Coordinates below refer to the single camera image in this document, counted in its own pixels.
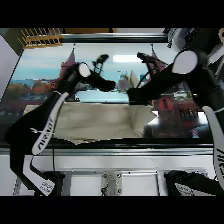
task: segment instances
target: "blue sky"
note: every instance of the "blue sky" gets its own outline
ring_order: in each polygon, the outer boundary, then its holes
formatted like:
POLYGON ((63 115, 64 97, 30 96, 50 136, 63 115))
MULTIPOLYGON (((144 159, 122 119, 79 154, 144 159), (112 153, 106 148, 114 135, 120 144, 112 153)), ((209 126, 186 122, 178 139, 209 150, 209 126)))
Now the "blue sky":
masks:
MULTIPOLYGON (((17 65, 12 80, 56 79, 60 73, 61 63, 67 60, 72 48, 73 44, 64 44, 61 47, 25 50, 17 65)), ((154 49, 157 56, 168 64, 172 62, 176 55, 176 53, 162 44, 155 44, 154 49)), ((100 54, 107 53, 110 58, 104 65, 103 76, 106 79, 118 81, 121 74, 118 71, 121 70, 127 71, 128 74, 133 70, 137 77, 147 72, 145 64, 114 63, 112 60, 114 54, 136 55, 138 51, 148 54, 151 53, 149 44, 77 44, 75 47, 75 57, 76 61, 84 61, 92 68, 91 61, 96 60, 100 54)))

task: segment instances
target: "crumpled cloth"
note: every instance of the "crumpled cloth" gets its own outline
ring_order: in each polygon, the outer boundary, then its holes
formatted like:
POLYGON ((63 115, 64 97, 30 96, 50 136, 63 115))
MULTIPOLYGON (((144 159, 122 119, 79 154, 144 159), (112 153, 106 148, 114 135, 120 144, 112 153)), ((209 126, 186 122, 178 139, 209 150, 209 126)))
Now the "crumpled cloth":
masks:
POLYGON ((100 103, 63 104, 54 137, 73 142, 140 138, 146 124, 156 115, 152 106, 100 103))

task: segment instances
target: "white circular joint cap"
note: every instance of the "white circular joint cap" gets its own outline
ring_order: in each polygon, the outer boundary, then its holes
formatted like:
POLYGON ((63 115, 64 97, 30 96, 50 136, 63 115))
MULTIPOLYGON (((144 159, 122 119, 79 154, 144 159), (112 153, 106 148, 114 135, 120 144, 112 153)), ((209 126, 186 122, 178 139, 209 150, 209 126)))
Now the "white circular joint cap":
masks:
POLYGON ((90 69, 86 63, 81 63, 79 65, 79 73, 83 77, 88 77, 91 75, 90 69))
POLYGON ((194 51, 183 51, 174 63, 172 72, 177 74, 187 74, 192 72, 198 64, 198 56, 194 51))

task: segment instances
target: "metal bracket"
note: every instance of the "metal bracket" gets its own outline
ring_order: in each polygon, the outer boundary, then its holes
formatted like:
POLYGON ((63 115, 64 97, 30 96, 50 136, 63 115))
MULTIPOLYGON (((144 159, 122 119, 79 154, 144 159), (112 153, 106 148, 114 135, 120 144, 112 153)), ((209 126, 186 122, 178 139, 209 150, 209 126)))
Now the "metal bracket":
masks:
POLYGON ((122 173, 103 172, 102 175, 102 196, 119 196, 122 193, 122 173))

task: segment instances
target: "white wall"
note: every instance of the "white wall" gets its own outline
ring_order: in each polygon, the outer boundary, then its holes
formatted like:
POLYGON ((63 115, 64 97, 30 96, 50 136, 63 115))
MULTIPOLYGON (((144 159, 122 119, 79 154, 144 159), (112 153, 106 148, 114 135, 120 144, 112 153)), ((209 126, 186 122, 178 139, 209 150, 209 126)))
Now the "white wall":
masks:
POLYGON ((18 59, 19 56, 0 35, 0 99, 18 59))
POLYGON ((165 28, 116 28, 116 33, 162 33, 165 28))

